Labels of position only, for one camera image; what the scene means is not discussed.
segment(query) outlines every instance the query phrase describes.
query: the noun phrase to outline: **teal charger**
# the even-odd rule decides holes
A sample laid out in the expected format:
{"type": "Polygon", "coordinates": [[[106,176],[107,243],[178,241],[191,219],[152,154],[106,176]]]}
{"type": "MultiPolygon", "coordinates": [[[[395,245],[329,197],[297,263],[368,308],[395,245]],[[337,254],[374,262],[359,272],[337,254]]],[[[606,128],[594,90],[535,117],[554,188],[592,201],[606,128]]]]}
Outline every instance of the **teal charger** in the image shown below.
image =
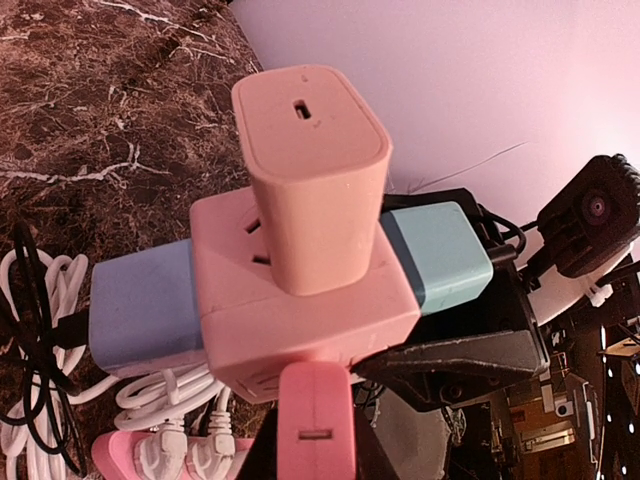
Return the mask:
{"type": "Polygon", "coordinates": [[[444,202],[380,216],[423,315],[476,299],[493,264],[460,205],[444,202]]]}

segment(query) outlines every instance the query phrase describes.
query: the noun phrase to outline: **brown marble countertop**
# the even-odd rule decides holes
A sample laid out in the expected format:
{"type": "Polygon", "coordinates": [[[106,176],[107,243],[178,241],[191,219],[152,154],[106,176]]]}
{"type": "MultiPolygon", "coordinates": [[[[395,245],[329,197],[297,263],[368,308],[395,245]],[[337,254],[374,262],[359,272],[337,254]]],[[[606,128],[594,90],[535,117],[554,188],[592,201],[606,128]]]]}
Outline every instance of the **brown marble countertop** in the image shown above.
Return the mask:
{"type": "MultiPolygon", "coordinates": [[[[248,183],[230,89],[257,70],[214,0],[1,1],[0,254],[19,216],[50,255],[92,264],[187,238],[193,201],[248,183]]],[[[104,376],[89,356],[74,375],[104,376]]],[[[6,412],[18,374],[0,381],[6,412]]],[[[255,432],[259,410],[235,409],[255,432]]],[[[113,394],[75,411],[88,453],[113,429],[113,394]]]]}

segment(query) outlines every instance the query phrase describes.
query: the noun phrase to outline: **pink wall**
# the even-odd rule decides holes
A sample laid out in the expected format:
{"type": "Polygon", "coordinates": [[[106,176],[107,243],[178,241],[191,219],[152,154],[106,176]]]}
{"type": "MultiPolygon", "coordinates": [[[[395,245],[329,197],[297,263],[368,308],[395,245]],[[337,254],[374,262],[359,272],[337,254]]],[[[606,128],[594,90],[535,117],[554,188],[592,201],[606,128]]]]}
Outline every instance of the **pink wall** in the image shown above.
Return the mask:
{"type": "Polygon", "coordinates": [[[466,186],[516,222],[598,153],[640,166],[640,2],[235,0],[266,68],[344,71],[389,129],[397,191],[466,186]]]}

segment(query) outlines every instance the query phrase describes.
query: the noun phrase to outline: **outlet slot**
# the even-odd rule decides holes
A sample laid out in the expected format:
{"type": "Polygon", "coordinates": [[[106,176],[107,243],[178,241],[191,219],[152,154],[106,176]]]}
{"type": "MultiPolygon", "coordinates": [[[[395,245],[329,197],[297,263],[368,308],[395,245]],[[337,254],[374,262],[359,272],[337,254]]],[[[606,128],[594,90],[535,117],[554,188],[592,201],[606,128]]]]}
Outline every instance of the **outlet slot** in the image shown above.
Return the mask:
{"type": "Polygon", "coordinates": [[[263,257],[261,255],[254,255],[253,263],[259,263],[260,265],[271,265],[271,259],[269,257],[263,257]]]}
{"type": "Polygon", "coordinates": [[[304,100],[298,100],[293,104],[293,108],[296,109],[296,114],[300,120],[309,120],[311,118],[311,112],[309,107],[304,103],[304,100]]]}
{"type": "Polygon", "coordinates": [[[251,234],[259,228],[260,228],[260,220],[256,220],[252,222],[247,228],[245,228],[245,230],[247,231],[247,233],[251,234]]]}
{"type": "Polygon", "coordinates": [[[298,432],[298,440],[331,440],[333,430],[303,430],[298,432]]]}

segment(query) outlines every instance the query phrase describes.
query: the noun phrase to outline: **electrical plug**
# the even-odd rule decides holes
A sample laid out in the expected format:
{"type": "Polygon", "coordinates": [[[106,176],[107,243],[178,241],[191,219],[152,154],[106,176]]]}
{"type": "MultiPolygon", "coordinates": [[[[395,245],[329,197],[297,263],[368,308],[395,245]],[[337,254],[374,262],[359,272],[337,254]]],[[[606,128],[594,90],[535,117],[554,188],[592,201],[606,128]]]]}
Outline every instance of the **electrical plug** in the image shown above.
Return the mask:
{"type": "Polygon", "coordinates": [[[136,444],[136,472],[143,480],[177,480],[187,455],[187,435],[180,422],[168,422],[136,444]]]}
{"type": "Polygon", "coordinates": [[[209,436],[189,444],[187,469],[194,480],[225,480],[236,453],[229,412],[215,411],[209,436]]]}

